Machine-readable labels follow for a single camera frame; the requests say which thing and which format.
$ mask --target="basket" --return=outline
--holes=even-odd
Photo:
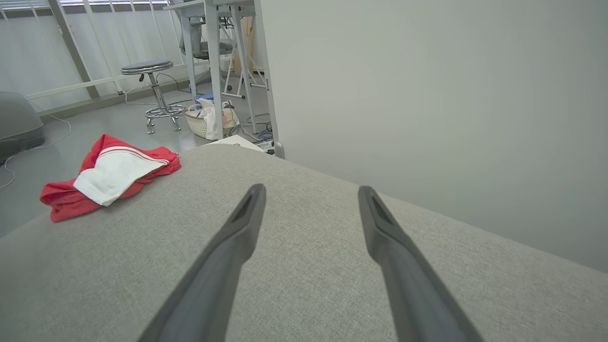
[[[205,122],[205,119],[202,117],[192,116],[189,111],[184,111],[184,116],[186,121],[188,121],[188,126],[190,126],[192,132],[203,139],[207,139],[207,123]],[[230,128],[224,127],[223,131],[224,137],[226,137],[228,132],[230,132]]]

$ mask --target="stool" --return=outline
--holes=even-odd
[[[159,117],[170,116],[173,124],[175,125],[175,130],[179,131],[178,122],[176,121],[177,115],[180,115],[184,112],[185,108],[182,105],[174,104],[167,105],[165,103],[165,98],[162,97],[161,89],[158,87],[158,83],[156,83],[156,79],[154,79],[154,72],[167,70],[173,67],[173,62],[168,60],[155,60],[155,61],[143,61],[141,63],[136,63],[133,65],[128,65],[122,68],[121,72],[123,75],[137,75],[141,74],[139,77],[139,81],[143,81],[144,74],[148,74],[150,78],[150,83],[152,84],[152,90],[154,91],[154,97],[156,98],[156,104],[158,107],[152,108],[146,111],[146,117],[148,121],[146,126],[148,127],[148,134],[154,133],[152,130],[152,119],[157,119]]]

